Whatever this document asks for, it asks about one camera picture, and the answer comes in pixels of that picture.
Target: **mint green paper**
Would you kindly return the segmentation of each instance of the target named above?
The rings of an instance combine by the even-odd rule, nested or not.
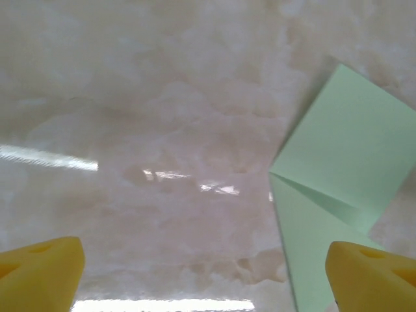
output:
[[[333,301],[333,241],[382,249],[367,233],[416,162],[416,112],[340,65],[270,168],[299,312]]]

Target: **yellow sponge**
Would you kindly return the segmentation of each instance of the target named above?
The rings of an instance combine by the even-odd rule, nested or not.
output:
[[[416,311],[414,259],[350,242],[333,242],[326,274],[340,312]]]
[[[68,312],[84,265],[77,237],[0,253],[0,311]]]

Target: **marble tabletop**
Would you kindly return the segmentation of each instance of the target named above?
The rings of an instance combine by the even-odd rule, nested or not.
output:
[[[79,236],[73,312],[294,311],[268,166],[336,60],[416,109],[415,13],[1,1],[0,250]],[[370,234],[416,257],[414,224],[416,171]]]

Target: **folded paper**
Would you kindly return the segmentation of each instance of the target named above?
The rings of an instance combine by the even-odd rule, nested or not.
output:
[[[299,312],[333,301],[333,241],[367,233],[416,162],[416,112],[340,65],[269,170]]]

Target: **beige marble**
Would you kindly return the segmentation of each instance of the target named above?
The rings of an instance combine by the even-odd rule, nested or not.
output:
[[[416,108],[415,14],[1,1],[0,249],[80,236],[73,312],[294,311],[267,167],[334,59]],[[414,224],[416,172],[371,235],[416,257]]]

